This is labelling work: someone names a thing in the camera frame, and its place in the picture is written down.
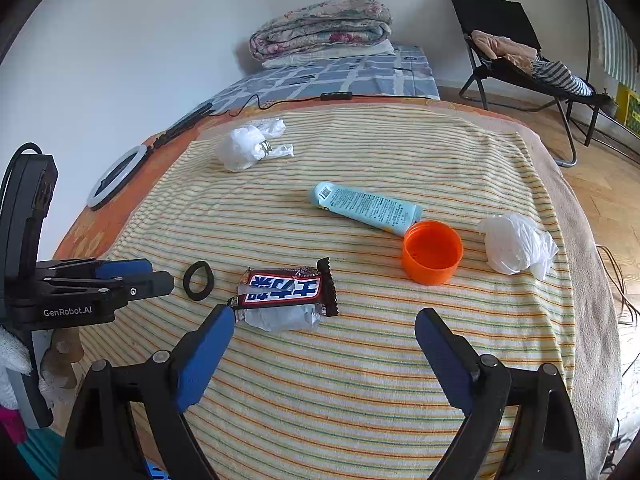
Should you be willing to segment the beige blanket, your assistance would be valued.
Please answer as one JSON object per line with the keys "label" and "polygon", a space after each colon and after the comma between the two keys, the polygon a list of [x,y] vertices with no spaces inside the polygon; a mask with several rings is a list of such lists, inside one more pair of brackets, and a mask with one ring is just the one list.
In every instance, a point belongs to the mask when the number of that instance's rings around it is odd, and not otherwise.
{"label": "beige blanket", "polygon": [[459,103],[446,110],[489,130],[516,132],[544,182],[561,232],[574,288],[576,370],[572,402],[585,453],[586,475],[597,479],[615,432],[620,400],[620,333],[613,295],[585,211],[540,136],[518,120]]}

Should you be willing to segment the black clothes rack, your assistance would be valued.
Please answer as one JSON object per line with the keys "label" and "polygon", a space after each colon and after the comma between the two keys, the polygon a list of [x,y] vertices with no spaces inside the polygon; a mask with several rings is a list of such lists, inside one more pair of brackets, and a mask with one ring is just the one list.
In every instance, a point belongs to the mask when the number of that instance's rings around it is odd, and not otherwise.
{"label": "black clothes rack", "polygon": [[588,142],[639,162],[639,50],[605,0],[585,0],[587,80],[603,96]]}

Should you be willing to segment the orange plastic cap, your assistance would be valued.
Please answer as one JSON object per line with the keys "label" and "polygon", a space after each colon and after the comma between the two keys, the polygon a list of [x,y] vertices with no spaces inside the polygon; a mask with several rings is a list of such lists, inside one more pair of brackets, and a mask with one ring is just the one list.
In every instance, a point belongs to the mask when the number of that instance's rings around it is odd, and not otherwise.
{"label": "orange plastic cap", "polygon": [[462,239],[456,230],[446,223],[427,220],[405,232],[400,261],[411,281],[436,286],[450,280],[463,254]]}

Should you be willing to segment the large crumpled white plastic bag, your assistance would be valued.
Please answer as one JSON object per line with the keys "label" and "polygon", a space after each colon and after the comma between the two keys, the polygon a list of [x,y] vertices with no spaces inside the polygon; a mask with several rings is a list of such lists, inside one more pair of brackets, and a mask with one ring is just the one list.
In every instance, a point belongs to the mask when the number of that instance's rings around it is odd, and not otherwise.
{"label": "large crumpled white plastic bag", "polygon": [[231,172],[250,169],[262,160],[293,157],[292,144],[272,144],[285,130],[285,122],[280,118],[252,120],[225,134],[216,145],[215,157]]}

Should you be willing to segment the yellow crate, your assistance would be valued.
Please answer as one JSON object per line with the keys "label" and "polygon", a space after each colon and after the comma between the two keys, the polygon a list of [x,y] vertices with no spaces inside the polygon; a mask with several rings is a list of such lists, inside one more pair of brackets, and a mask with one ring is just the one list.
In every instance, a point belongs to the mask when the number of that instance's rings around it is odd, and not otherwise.
{"label": "yellow crate", "polygon": [[615,119],[638,136],[640,134],[640,99],[638,93],[623,84],[619,84],[615,101],[618,105]]}

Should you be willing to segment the striped yellow towel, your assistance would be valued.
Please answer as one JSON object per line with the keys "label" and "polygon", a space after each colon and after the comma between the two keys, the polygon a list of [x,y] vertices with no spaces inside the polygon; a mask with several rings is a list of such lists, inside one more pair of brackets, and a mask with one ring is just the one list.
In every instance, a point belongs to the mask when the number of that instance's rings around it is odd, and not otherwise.
{"label": "striped yellow towel", "polygon": [[[479,352],[510,366],[575,371],[575,310],[564,252],[545,278],[488,266],[478,222],[513,211],[562,240],[533,153],[514,129],[495,131],[442,110],[399,103],[284,110],[289,159],[232,174],[211,128],[182,140],[141,204],[86,212],[73,256],[147,258],[183,274],[195,260],[216,286],[201,302],[181,289],[82,331],[89,356],[128,364],[198,325],[251,266],[306,266],[326,257],[340,313],[315,330],[267,334],[239,325],[203,399],[186,418],[224,479],[420,479],[462,416],[450,408],[414,338],[436,309]],[[420,205],[461,236],[459,269],[442,286],[410,281],[400,239],[311,205],[320,181]]]}

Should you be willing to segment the light blue tube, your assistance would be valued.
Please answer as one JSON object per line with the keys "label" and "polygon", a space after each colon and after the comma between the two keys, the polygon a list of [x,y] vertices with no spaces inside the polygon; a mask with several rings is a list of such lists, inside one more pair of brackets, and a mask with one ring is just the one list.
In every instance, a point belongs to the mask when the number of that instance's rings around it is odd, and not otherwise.
{"label": "light blue tube", "polygon": [[331,182],[316,184],[309,191],[309,201],[319,209],[398,236],[404,236],[423,214],[417,204]]}

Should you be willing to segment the green striped hanging cloth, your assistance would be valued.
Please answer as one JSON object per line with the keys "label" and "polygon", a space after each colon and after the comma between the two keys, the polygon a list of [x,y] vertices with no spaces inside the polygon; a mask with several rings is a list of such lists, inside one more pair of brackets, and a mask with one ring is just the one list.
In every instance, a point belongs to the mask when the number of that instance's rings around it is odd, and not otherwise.
{"label": "green striped hanging cloth", "polygon": [[604,0],[596,4],[598,59],[604,72],[630,90],[639,89],[639,53],[622,22]]}

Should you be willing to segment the small white bag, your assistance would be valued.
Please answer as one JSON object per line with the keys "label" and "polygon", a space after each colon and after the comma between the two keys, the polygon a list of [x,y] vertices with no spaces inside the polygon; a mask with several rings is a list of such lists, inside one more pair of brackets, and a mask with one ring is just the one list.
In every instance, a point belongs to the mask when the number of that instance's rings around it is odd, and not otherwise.
{"label": "small white bag", "polygon": [[516,212],[480,220],[476,229],[484,236],[488,266],[504,275],[529,271],[544,280],[559,251],[549,232]]}

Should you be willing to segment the folded floral quilt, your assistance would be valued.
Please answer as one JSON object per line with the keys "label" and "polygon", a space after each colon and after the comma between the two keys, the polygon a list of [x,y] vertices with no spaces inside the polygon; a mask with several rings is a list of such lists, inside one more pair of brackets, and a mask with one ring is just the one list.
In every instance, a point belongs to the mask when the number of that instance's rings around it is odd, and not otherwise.
{"label": "folded floral quilt", "polygon": [[378,0],[326,0],[288,11],[260,26],[248,40],[259,62],[328,47],[372,47],[390,38],[390,9]]}

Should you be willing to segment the blue checked bedsheet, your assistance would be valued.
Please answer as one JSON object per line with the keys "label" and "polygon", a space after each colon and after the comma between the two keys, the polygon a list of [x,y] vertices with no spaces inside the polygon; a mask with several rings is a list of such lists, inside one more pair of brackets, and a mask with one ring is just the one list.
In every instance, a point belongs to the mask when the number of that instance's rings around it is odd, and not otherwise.
{"label": "blue checked bedsheet", "polygon": [[299,66],[265,68],[212,96],[209,111],[222,114],[247,103],[310,99],[323,93],[439,98],[433,72],[418,47],[396,46],[392,54],[327,58]]}

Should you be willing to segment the clothes on chair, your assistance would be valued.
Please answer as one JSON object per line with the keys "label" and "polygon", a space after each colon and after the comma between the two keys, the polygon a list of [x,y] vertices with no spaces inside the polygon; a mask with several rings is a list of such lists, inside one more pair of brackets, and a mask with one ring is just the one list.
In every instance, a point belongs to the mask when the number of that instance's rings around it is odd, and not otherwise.
{"label": "clothes on chair", "polygon": [[561,61],[547,61],[538,51],[513,41],[511,38],[495,36],[473,30],[471,39],[488,60],[505,60],[536,81],[574,96],[592,96],[593,90],[582,78],[575,76]]}

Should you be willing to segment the black tripod stand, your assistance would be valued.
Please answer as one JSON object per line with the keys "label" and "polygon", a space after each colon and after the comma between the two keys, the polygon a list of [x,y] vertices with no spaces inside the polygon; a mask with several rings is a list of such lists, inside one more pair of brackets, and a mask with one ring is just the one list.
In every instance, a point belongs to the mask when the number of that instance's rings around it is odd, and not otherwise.
{"label": "black tripod stand", "polygon": [[201,104],[196,110],[194,110],[190,114],[187,114],[186,116],[178,120],[178,122],[176,122],[175,125],[172,125],[163,134],[158,136],[152,144],[152,149],[156,151],[159,148],[162,148],[171,140],[174,140],[176,136],[183,133],[183,131],[186,131],[192,128],[202,118],[206,117],[212,110],[213,110],[212,102],[205,102]]}

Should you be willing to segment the black folding chair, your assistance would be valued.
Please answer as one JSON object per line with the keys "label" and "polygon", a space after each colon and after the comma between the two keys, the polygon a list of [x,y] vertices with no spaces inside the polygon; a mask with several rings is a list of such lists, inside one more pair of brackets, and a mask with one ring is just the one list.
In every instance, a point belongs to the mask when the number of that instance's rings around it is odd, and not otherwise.
{"label": "black folding chair", "polygon": [[590,82],[573,74],[560,61],[551,61],[542,54],[541,44],[532,23],[521,5],[509,0],[450,0],[462,30],[472,67],[469,79],[459,91],[461,99],[477,102],[488,110],[484,81],[495,79],[511,86],[548,96],[550,101],[529,107],[529,113],[556,107],[560,113],[570,158],[558,159],[562,168],[577,164],[577,151],[570,128],[570,112],[576,103],[592,110],[585,134],[589,142],[597,125],[598,115],[611,98],[599,93]]}

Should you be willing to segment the orange floral bedsheet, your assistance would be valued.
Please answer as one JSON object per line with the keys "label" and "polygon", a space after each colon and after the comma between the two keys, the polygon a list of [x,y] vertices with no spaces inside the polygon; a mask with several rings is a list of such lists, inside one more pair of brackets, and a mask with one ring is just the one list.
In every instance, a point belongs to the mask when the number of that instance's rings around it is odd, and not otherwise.
{"label": "orange floral bedsheet", "polygon": [[150,155],[145,164],[132,177],[132,180],[124,185],[116,195],[105,205],[97,210],[85,208],[81,211],[74,224],[58,245],[54,256],[57,259],[101,257],[112,246],[118,234],[127,223],[130,214],[144,200],[152,190],[156,182],[181,156],[195,140],[204,140],[210,136],[219,136],[235,125],[248,122],[252,119],[264,119],[276,116],[280,113],[292,112],[292,110],[330,110],[333,112],[341,107],[362,107],[365,110],[377,110],[384,105],[418,106],[437,113],[455,112],[469,113],[473,119],[487,118],[492,130],[497,128],[502,120],[506,124],[515,127],[522,122],[506,114],[488,112],[477,107],[454,103],[449,101],[434,101],[427,98],[394,98],[393,96],[356,96],[349,101],[322,101],[313,98],[309,101],[295,100],[291,103],[278,103],[269,110],[258,110],[252,105],[245,110],[237,110],[238,116],[224,115],[198,120],[194,126],[187,128],[174,140],[169,141],[158,151]]}

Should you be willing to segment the brown snickers wrapper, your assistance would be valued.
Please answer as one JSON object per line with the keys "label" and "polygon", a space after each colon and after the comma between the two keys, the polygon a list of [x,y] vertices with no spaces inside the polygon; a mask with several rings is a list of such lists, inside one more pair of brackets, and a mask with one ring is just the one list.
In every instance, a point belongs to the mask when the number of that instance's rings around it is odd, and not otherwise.
{"label": "brown snickers wrapper", "polygon": [[313,330],[340,313],[329,258],[314,266],[249,268],[228,300],[238,321],[268,333]]}

